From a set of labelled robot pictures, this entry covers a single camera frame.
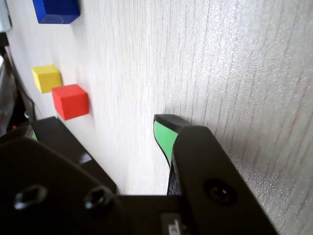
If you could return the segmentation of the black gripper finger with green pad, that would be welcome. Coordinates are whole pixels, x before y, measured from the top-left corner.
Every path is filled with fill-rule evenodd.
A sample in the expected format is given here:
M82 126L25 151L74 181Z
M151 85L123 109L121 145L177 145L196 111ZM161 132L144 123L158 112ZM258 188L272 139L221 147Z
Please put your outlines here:
M24 127L0 139L3 235L121 235L111 190L33 139Z
M154 137L175 173L198 235L274 235L276 230L209 130L176 115L154 116Z

